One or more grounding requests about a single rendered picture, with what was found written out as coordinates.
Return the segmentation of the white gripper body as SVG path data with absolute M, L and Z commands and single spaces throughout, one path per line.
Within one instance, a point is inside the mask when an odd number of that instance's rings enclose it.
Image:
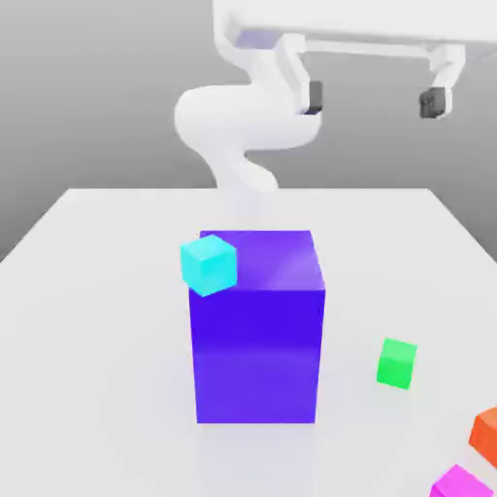
M 471 55 L 497 49 L 497 0 L 229 0 L 226 38 L 272 49 L 297 33 L 366 44 L 458 44 Z

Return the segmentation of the small cyan cube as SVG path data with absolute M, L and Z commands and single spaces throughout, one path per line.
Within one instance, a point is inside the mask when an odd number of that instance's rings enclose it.
M 180 257 L 182 280 L 201 297 L 237 284 L 237 249 L 217 235 L 182 244 Z

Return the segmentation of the small green cube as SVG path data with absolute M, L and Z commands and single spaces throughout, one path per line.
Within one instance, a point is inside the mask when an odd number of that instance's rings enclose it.
M 408 390 L 411 386 L 417 346 L 385 338 L 377 370 L 377 382 Z

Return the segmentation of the small orange cube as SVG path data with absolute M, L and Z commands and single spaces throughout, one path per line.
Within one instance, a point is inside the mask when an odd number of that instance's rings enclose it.
M 485 410 L 475 417 L 469 444 L 497 469 L 497 407 Z

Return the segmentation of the small magenta cube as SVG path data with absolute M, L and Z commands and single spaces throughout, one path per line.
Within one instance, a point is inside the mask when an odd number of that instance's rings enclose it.
M 451 466 L 430 489 L 429 497 L 493 497 L 494 491 L 458 464 Z

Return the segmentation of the large purple box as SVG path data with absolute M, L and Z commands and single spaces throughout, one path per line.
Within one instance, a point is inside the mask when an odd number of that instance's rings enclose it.
M 189 294 L 200 423 L 312 423 L 325 283 L 308 230 L 217 230 L 236 286 Z

